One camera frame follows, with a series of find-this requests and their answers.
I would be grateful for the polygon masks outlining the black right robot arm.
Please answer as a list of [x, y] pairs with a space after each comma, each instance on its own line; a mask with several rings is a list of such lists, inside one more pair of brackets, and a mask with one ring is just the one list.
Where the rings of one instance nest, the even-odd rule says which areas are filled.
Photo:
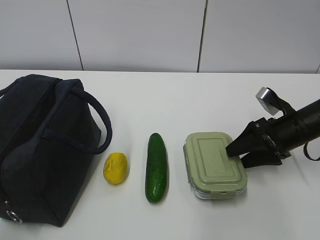
[[291, 156], [290, 151], [303, 146], [303, 154], [318, 162], [308, 153], [308, 143], [320, 137], [320, 101], [317, 100], [278, 119], [260, 118], [251, 121], [244, 131], [227, 147], [229, 157], [244, 155], [244, 168], [280, 166]]

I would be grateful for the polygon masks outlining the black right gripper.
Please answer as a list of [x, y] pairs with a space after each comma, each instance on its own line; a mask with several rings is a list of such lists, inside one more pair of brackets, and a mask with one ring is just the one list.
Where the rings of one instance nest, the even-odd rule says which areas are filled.
[[302, 119], [284, 115], [278, 119], [251, 121], [243, 132], [226, 147], [229, 157], [240, 156], [244, 168], [280, 166], [281, 159], [302, 145]]

